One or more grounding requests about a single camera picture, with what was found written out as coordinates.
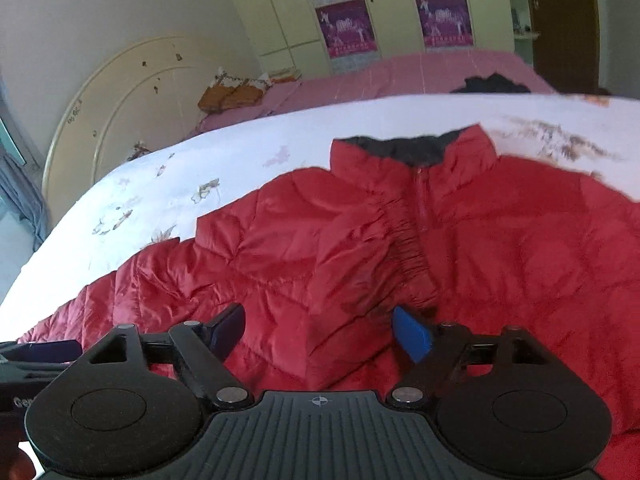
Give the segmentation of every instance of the shelf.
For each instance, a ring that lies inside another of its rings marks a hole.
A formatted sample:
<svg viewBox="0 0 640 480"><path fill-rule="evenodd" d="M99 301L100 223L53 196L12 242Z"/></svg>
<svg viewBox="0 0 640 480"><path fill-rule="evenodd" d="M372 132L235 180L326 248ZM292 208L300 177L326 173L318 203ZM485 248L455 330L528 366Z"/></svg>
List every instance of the shelf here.
<svg viewBox="0 0 640 480"><path fill-rule="evenodd" d="M519 41L537 40L540 37L539 32L514 32L513 39Z"/></svg>

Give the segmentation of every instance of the curtain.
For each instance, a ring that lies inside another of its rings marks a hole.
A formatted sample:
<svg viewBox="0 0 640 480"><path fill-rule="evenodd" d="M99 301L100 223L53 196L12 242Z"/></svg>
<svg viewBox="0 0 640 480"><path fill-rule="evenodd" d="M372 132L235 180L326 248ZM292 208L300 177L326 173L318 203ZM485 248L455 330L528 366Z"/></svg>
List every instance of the curtain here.
<svg viewBox="0 0 640 480"><path fill-rule="evenodd" d="M34 234L33 250L36 251L47 237L49 216L38 187L0 144L0 200L7 209L26 220Z"/></svg>

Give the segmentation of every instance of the pink poster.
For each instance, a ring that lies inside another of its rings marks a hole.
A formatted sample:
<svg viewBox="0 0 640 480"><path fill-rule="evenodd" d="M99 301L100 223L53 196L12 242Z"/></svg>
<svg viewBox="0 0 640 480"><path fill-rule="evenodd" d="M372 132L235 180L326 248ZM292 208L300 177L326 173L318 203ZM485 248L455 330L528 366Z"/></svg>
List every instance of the pink poster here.
<svg viewBox="0 0 640 480"><path fill-rule="evenodd" d="M364 0L352 0L316 9L329 57L377 50Z"/></svg>
<svg viewBox="0 0 640 480"><path fill-rule="evenodd" d="M427 48L473 46L466 0L415 0L415 3Z"/></svg>

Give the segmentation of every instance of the red jacket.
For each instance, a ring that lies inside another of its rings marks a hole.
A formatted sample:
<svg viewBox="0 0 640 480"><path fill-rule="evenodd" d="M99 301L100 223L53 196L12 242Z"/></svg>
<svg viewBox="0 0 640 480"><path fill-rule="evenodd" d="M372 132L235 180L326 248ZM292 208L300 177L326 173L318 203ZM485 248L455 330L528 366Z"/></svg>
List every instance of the red jacket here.
<svg viewBox="0 0 640 480"><path fill-rule="evenodd" d="M420 147L383 152L334 141L330 171L284 174L199 218L194 239L146 248L23 339L87 348L116 324L162 332L239 302L246 332L226 365L255 392L386 392L401 373L391 309L437 305L473 332L531 330L612 412L601 473L640 478L640 206L498 157L479 126L431 167Z"/></svg>

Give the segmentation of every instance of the brown door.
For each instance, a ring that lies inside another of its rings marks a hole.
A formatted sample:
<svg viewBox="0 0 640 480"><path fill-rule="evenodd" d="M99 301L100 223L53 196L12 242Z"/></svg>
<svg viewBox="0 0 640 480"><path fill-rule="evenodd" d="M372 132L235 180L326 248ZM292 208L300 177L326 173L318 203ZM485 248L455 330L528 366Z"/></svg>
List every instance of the brown door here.
<svg viewBox="0 0 640 480"><path fill-rule="evenodd" d="M596 93L600 60L597 0L530 0L531 21L540 37L534 65L561 92Z"/></svg>

